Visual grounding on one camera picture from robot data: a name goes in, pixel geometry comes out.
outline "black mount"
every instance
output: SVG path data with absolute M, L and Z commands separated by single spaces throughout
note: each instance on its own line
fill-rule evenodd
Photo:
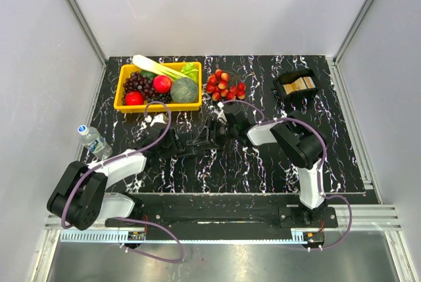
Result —
M 61 218 L 70 192 L 85 172 L 87 166 L 81 162 L 72 162 L 67 166 L 48 200 L 48 211 Z M 101 211 L 107 179 L 106 175 L 98 172 L 93 172 L 86 178 L 70 203 L 66 216 L 68 223 L 81 231 L 94 223 Z
M 203 150 L 221 149 L 228 134 L 228 128 L 224 124 L 208 118 L 198 136 L 188 141 L 187 145 L 197 146 Z
M 278 210 L 281 228 L 306 228 L 322 227 L 322 221 L 325 228 L 337 228 L 337 217 L 335 209 L 323 202 L 314 216 L 306 215 L 305 211 L 311 211 L 300 204 L 297 207 L 281 207 Z

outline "gray wall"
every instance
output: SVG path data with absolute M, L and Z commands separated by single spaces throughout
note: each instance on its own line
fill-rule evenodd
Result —
M 20 282 L 101 67 L 64 0 L 0 5 L 0 280 Z
M 364 0 L 78 2 L 107 56 L 332 56 Z
M 383 198 L 421 272 L 421 0 L 377 0 L 339 63 Z

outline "plastic bottle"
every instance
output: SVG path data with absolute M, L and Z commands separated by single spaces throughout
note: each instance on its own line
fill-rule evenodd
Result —
M 107 159 L 112 154 L 112 148 L 93 127 L 80 126 L 78 128 L 79 142 L 94 154 L 98 160 Z

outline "black table surface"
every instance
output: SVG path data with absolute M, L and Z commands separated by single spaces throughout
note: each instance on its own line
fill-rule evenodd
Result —
M 347 133 L 328 63 L 323 56 L 200 56 L 151 57 L 157 62 L 193 62 L 203 66 L 203 79 L 217 68 L 229 71 L 236 81 L 247 87 L 245 100 L 260 108 L 267 118 L 286 116 L 292 110 L 302 111 L 309 123 L 328 137 L 328 159 L 324 165 L 326 192 L 364 192 L 353 146 Z M 97 128 L 119 154 L 145 134 L 148 125 L 142 114 L 122 114 L 113 107 L 120 69 L 131 64 L 131 57 L 111 57 L 100 88 L 91 126 Z M 273 92 L 272 80 L 283 73 L 312 69 L 322 90 L 313 99 L 281 103 Z M 180 133 L 199 133 L 208 116 L 213 116 L 216 102 L 205 92 L 199 111 L 173 112 L 172 127 Z M 250 108 L 250 120 L 259 115 Z M 86 150 L 84 162 L 93 156 Z M 159 159 L 150 162 L 144 172 L 127 177 L 111 188 L 116 192 L 140 193 L 293 193 L 299 191 L 299 178 L 278 144 L 244 147 L 230 141 L 219 151 L 206 151 L 204 156 Z

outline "yellow basket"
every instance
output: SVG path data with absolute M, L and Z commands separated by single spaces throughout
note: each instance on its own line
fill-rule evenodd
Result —
M 172 68 L 173 70 L 181 71 L 183 66 L 188 62 L 180 63 L 163 63 L 162 65 Z M 167 106 L 171 111 L 197 111 L 202 105 L 202 64 L 200 62 L 192 62 L 194 67 L 199 70 L 199 99 L 195 103 L 168 103 Z M 139 113 L 145 111 L 147 101 L 143 105 L 138 106 L 123 106 L 121 99 L 123 98 L 123 83 L 127 78 L 130 77 L 130 74 L 133 72 L 141 71 L 134 64 L 123 65 L 120 71 L 120 77 L 118 79 L 116 97 L 114 99 L 114 109 L 119 110 L 121 113 Z M 161 105 L 150 105 L 147 109 L 148 112 L 163 112 L 166 109 Z

